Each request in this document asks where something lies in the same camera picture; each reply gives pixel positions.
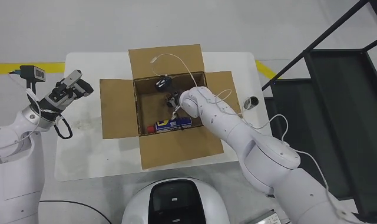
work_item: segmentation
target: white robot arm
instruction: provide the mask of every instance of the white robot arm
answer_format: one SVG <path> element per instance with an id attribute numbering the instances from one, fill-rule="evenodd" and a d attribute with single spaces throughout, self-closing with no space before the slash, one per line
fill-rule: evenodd
<path id="1" fill-rule="evenodd" d="M 0 127 L 0 224 L 38 223 L 44 186 L 41 132 L 48 131 L 74 100 L 93 92 L 81 76 L 79 70 L 73 71 L 38 105 L 31 102 L 11 125 Z"/>
<path id="2" fill-rule="evenodd" d="M 274 194 L 294 224 L 360 223 L 303 169 L 299 155 L 272 136 L 262 135 L 206 87 L 194 87 L 179 98 L 181 108 L 236 152 L 245 178 L 257 190 Z"/>

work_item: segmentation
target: stair step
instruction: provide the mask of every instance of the stair step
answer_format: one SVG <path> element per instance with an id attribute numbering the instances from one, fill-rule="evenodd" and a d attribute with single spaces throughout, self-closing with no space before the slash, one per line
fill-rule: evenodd
<path id="1" fill-rule="evenodd" d="M 345 172 L 335 152 L 329 125 L 322 114 L 311 80 L 277 80 L 272 85 L 272 93 L 273 100 L 266 103 L 269 105 L 267 110 L 270 118 L 279 113 L 288 119 L 289 130 L 285 141 L 292 148 L 310 153 L 317 160 L 334 196 L 338 199 L 350 198 Z M 280 117 L 275 120 L 280 128 L 272 124 L 272 133 L 281 138 L 286 128 L 285 121 Z M 312 159 L 304 154 L 300 156 L 300 167 L 323 184 Z"/>
<path id="2" fill-rule="evenodd" d="M 356 205 L 377 211 L 377 74 L 362 50 L 313 50 L 305 56 L 330 132 L 352 179 Z"/>

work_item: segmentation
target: white cable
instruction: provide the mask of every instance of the white cable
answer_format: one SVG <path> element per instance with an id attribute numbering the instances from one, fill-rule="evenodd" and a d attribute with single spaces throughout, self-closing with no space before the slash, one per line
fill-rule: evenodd
<path id="1" fill-rule="evenodd" d="M 259 130 L 259 129 L 262 129 L 262 128 L 264 128 L 264 127 L 266 127 L 272 120 L 274 120 L 276 117 L 278 117 L 278 116 L 280 116 L 280 117 L 282 117 L 284 120 L 285 120 L 285 123 L 286 123 L 286 125 L 287 125 L 287 127 L 285 128 L 285 132 L 283 133 L 283 135 L 282 135 L 282 139 L 281 139 L 281 141 L 282 142 L 284 142 L 284 136 L 287 134 L 287 132 L 288 132 L 288 120 L 287 120 L 287 118 L 284 116 L 284 115 L 282 115 L 282 114 L 277 114 L 277 115 L 275 115 L 275 116 L 273 116 L 267 123 L 265 123 L 263 126 L 261 126 L 261 127 L 254 127 L 251 123 L 248 123 L 247 121 L 246 121 L 246 119 L 244 119 L 244 121 L 246 122 L 246 124 L 248 124 L 250 127 L 252 127 L 252 128 L 254 128 L 254 129 L 256 129 L 256 130 Z"/>
<path id="2" fill-rule="evenodd" d="M 224 101 L 226 98 L 228 98 L 228 97 L 231 95 L 232 90 L 231 90 L 231 89 L 226 89 L 226 90 L 220 92 L 218 95 L 215 95 L 215 102 L 211 102 L 208 98 L 206 98 L 206 97 L 205 97 L 205 96 L 199 91 L 198 84 L 196 83 L 196 81 L 195 81 L 195 79 L 194 79 L 194 76 L 192 75 L 192 73 L 191 73 L 190 69 L 188 68 L 188 66 L 184 63 L 184 61 L 183 61 L 180 57 L 178 57 L 178 56 L 176 56 L 176 55 L 174 55 L 174 54 L 165 53 L 165 54 L 160 54 L 160 55 L 154 57 L 154 58 L 150 61 L 150 63 L 153 64 L 156 60 L 158 60 L 158 58 L 160 58 L 160 57 L 163 56 L 163 55 L 170 55 L 170 56 L 176 57 L 176 58 L 178 58 L 178 59 L 182 62 L 182 64 L 183 64 L 184 67 L 186 68 L 187 72 L 190 74 L 191 79 L 194 81 L 194 84 L 195 84 L 195 86 L 196 86 L 196 88 L 197 88 L 197 91 L 199 92 L 199 94 L 200 94 L 201 96 L 203 96 L 203 97 L 206 99 L 207 103 L 209 103 L 209 104 L 215 104 L 215 105 L 220 109 L 220 107 L 219 107 L 219 105 L 218 105 L 217 103 L 220 103 L 220 102 Z M 158 76 L 158 77 L 161 76 L 161 75 L 157 74 L 157 73 L 154 71 L 154 66 L 152 66 L 152 72 L 154 73 L 154 75 L 156 75 L 156 76 Z M 222 93 L 224 93 L 225 91 L 230 91 L 230 92 L 229 92 L 229 94 L 228 94 L 224 99 L 221 99 L 220 101 L 217 101 L 217 98 L 219 98 L 219 95 L 222 94 Z M 220 111 L 221 111 L 222 113 L 226 113 L 226 114 L 229 114 L 229 115 L 239 115 L 239 114 L 241 114 L 241 113 L 239 113 L 239 114 L 230 114 L 230 113 L 227 113 L 227 112 L 225 112 L 225 111 L 223 111 L 223 110 L 221 110 L 221 109 L 220 109 Z"/>
<path id="3" fill-rule="evenodd" d="M 308 156 L 313 160 L 313 162 L 314 162 L 315 165 L 317 166 L 318 171 L 319 171 L 319 173 L 320 173 L 320 176 L 322 177 L 322 180 L 323 180 L 323 182 L 324 182 L 324 184 L 325 184 L 325 187 L 326 187 L 326 196 L 327 196 L 327 198 L 328 198 L 328 200 L 329 200 L 329 202 L 330 202 L 330 204 L 331 204 L 331 207 L 333 208 L 333 210 L 334 210 L 336 216 L 337 216 L 338 218 L 340 218 L 340 219 L 346 221 L 346 222 L 349 222 L 349 223 L 353 223 L 353 224 L 364 224 L 363 222 L 354 222 L 354 221 L 351 221 L 351 220 L 347 220 L 346 218 L 344 218 L 344 217 L 340 214 L 340 213 L 343 212 L 343 211 L 339 210 L 339 209 L 335 206 L 333 200 L 330 198 L 330 191 L 329 191 L 329 185 L 328 185 L 328 182 L 326 181 L 325 176 L 323 175 L 322 170 L 320 169 L 320 167 L 319 167 L 317 161 L 314 159 L 314 157 L 313 157 L 311 154 L 307 153 L 307 152 L 300 151 L 300 150 L 295 150 L 295 149 L 292 148 L 292 147 L 291 147 L 291 149 L 294 150 L 294 151 L 296 151 L 297 153 L 306 154 L 306 155 L 308 155 Z"/>
<path id="4" fill-rule="evenodd" d="M 171 55 L 171 56 L 174 56 L 174 57 L 178 58 L 178 59 L 182 62 L 182 64 L 186 67 L 188 73 L 189 73 L 190 76 L 191 76 L 191 79 L 194 81 L 195 86 L 196 86 L 197 89 L 198 89 L 198 85 L 197 85 L 197 83 L 196 83 L 196 81 L 195 81 L 195 79 L 194 79 L 192 73 L 190 72 L 189 68 L 186 66 L 186 64 L 183 62 L 183 60 L 182 60 L 180 57 L 178 57 L 178 56 L 176 56 L 176 55 L 174 55 L 174 54 L 168 54 L 168 53 L 166 53 L 166 54 L 160 54 L 159 56 L 154 57 L 154 58 L 150 61 L 151 64 L 154 63 L 154 62 L 155 62 L 158 58 L 160 58 L 162 55 Z M 154 67 L 152 67 L 152 72 L 153 72 L 156 76 L 161 76 L 161 75 L 158 75 L 158 74 L 154 71 Z M 217 99 L 220 98 L 219 95 L 223 94 L 225 91 L 230 91 L 230 92 L 229 92 L 229 94 L 228 94 L 225 98 L 221 99 L 220 101 L 217 101 Z M 198 89 L 198 92 L 199 92 L 199 94 L 200 94 L 201 96 L 203 96 L 203 97 L 205 98 L 205 96 L 199 91 L 199 89 Z M 214 102 L 214 103 L 210 102 L 209 99 L 207 99 L 207 98 L 205 98 L 205 99 L 207 100 L 208 103 L 210 103 L 210 104 L 215 104 L 215 105 L 219 108 L 219 110 L 220 110 L 222 113 L 229 114 L 229 115 L 240 115 L 240 114 L 241 114 L 242 117 L 243 117 L 243 112 L 244 112 L 243 109 L 244 109 L 244 107 L 242 107 L 242 109 L 241 109 L 241 113 L 239 113 L 239 114 L 237 114 L 237 113 L 236 113 L 236 114 L 230 114 L 230 113 L 227 113 L 227 112 L 221 110 L 221 108 L 219 107 L 218 103 L 219 103 L 219 102 L 222 102 L 222 101 L 224 101 L 226 98 L 228 98 L 228 97 L 231 95 L 231 93 L 232 93 L 232 90 L 231 90 L 231 89 L 223 90 L 223 91 L 220 92 L 218 95 L 215 95 L 215 102 Z M 282 115 L 282 114 L 277 114 L 277 115 L 273 116 L 273 117 L 272 117 L 267 123 L 265 123 L 265 124 L 264 124 L 263 126 L 261 126 L 261 127 L 254 127 L 251 123 L 249 123 L 249 122 L 246 121 L 245 117 L 243 117 L 243 120 L 244 120 L 244 122 L 245 122 L 247 125 L 249 125 L 250 127 L 254 128 L 254 129 L 256 129 L 256 130 L 259 130 L 259 129 L 262 129 L 262 128 L 266 127 L 266 126 L 267 126 L 272 120 L 274 120 L 274 119 L 275 119 L 276 117 L 278 117 L 278 116 L 283 117 L 284 120 L 285 120 L 285 122 L 286 122 L 286 125 L 287 125 L 287 127 L 286 127 L 286 129 L 285 129 L 285 132 L 283 133 L 283 136 L 282 136 L 282 142 L 284 142 L 284 136 L 285 136 L 285 135 L 287 134 L 287 132 L 288 132 L 288 120 L 287 120 L 287 118 L 286 118 L 284 115 Z M 336 213 L 337 217 L 340 218 L 340 219 L 343 219 L 343 220 L 346 221 L 346 222 L 352 223 L 352 224 L 363 224 L 362 222 L 353 222 L 353 221 L 347 220 L 347 219 L 345 219 L 343 216 L 341 216 L 341 215 L 339 214 L 339 211 L 341 211 L 341 210 L 337 209 L 337 207 L 336 207 L 335 204 L 333 203 L 332 199 L 330 198 L 329 185 L 328 185 L 328 183 L 327 183 L 327 181 L 326 181 L 326 179 L 325 179 L 325 176 L 323 175 L 322 170 L 320 169 L 320 167 L 319 167 L 317 161 L 314 159 L 314 157 L 313 157 L 312 155 L 310 155 L 309 153 L 307 153 L 307 152 L 303 152 L 303 151 L 300 151 L 300 150 L 295 150 L 295 149 L 293 149 L 293 148 L 292 148 L 292 150 L 296 151 L 297 153 L 306 154 L 306 155 L 308 155 L 308 156 L 314 161 L 314 163 L 315 163 L 315 165 L 317 166 L 317 168 L 318 168 L 318 170 L 319 170 L 319 173 L 320 173 L 320 175 L 321 175 L 321 177 L 322 177 L 322 179 L 323 179 L 323 182 L 325 183 L 327 198 L 329 199 L 329 202 L 330 202 L 331 206 L 333 207 L 334 212 Z"/>
<path id="5" fill-rule="evenodd" d="M 27 136 L 25 136 L 24 138 L 22 138 L 22 139 L 20 139 L 20 140 L 18 140 L 18 141 L 16 141 L 16 142 L 14 142 L 14 143 L 12 143 L 12 144 L 9 144 L 9 145 L 7 145 L 7 146 L 4 146 L 4 147 L 2 147 L 2 148 L 6 148 L 6 147 L 9 147 L 9 146 L 13 146 L 14 144 L 18 144 L 18 143 L 20 143 L 21 141 L 23 141 L 23 140 L 25 140 L 26 138 L 29 138 L 30 136 L 31 136 L 31 134 L 33 134 L 36 130 L 37 130 L 37 128 L 39 127 L 39 123 L 41 122 L 41 108 L 40 108 L 40 106 L 39 106 L 39 104 L 38 104 L 38 98 L 37 98 L 37 96 L 28 88 L 28 89 L 26 89 L 26 93 L 33 99 L 33 101 L 35 102 L 35 104 L 37 105 L 37 107 L 38 107 L 38 111 L 39 111 L 39 113 L 37 113 L 37 112 L 35 112 L 35 114 L 38 116 L 38 122 L 37 122 L 37 125 L 35 126 L 35 128 L 33 129 L 33 131 L 31 131 Z"/>

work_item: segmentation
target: concrete floor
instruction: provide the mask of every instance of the concrete floor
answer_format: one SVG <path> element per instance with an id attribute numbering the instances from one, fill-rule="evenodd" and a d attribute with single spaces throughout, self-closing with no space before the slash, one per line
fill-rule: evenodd
<path id="1" fill-rule="evenodd" d="M 249 51 L 278 71 L 358 0 L 0 0 L 0 62 L 65 61 L 70 52 L 126 51 L 196 44 L 203 51 Z M 377 19 L 366 7 L 324 41 L 321 48 L 360 48 L 377 37 Z M 370 52 L 377 60 L 377 50 Z M 40 95 L 62 77 L 48 74 Z M 300 62 L 286 75 L 307 77 Z M 27 101 L 0 75 L 1 124 L 12 122 Z M 174 176 L 209 182 L 222 195 L 231 223 L 275 208 L 273 200 L 246 182 L 237 163 L 148 174 L 57 182 L 54 131 L 44 135 L 46 184 L 43 199 L 84 202 L 119 223 L 129 199 L 149 183 Z M 93 211 L 69 204 L 41 204 L 41 223 L 105 223 Z"/>

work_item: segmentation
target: white table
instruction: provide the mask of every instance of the white table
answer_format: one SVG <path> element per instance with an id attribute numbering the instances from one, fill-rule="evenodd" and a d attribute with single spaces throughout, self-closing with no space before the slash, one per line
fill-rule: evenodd
<path id="1" fill-rule="evenodd" d="M 203 52 L 203 60 L 205 72 L 232 71 L 239 102 L 251 95 L 259 99 L 257 107 L 245 112 L 247 121 L 255 126 L 261 126 L 268 121 L 259 76 L 251 53 Z M 102 139 L 100 78 L 132 79 L 128 53 L 70 53 L 65 62 L 64 75 L 67 76 L 74 69 L 82 71 L 82 79 L 92 85 L 94 92 L 89 97 L 73 102 L 63 113 L 74 136 L 69 140 L 58 139 L 55 164 L 57 180 L 78 180 L 237 160 L 232 148 L 221 141 L 223 154 L 142 170 L 138 137 Z M 266 126 L 261 132 L 271 134 L 271 129 Z"/>

